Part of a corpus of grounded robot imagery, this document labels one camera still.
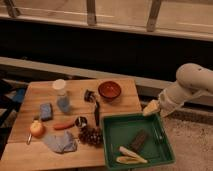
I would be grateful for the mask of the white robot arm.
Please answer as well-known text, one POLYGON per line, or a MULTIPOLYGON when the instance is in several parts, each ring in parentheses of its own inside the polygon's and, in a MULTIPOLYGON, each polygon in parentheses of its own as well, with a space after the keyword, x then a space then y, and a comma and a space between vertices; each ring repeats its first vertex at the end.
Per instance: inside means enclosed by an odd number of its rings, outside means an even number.
POLYGON ((157 100, 151 100, 143 109, 143 115, 157 112, 166 117, 181 108, 185 102, 205 93, 213 94, 213 71, 198 64, 186 63, 176 71, 176 81, 163 89, 157 100))

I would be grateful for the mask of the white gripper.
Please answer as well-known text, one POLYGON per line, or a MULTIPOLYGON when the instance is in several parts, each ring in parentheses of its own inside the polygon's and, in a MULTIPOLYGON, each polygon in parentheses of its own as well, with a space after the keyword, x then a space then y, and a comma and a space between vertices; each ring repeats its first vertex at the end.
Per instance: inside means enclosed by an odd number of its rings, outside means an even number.
POLYGON ((165 88, 159 94, 158 101, 151 100, 143 109, 143 115, 149 116, 159 111, 162 117, 170 115, 183 104, 182 90, 178 87, 165 88))

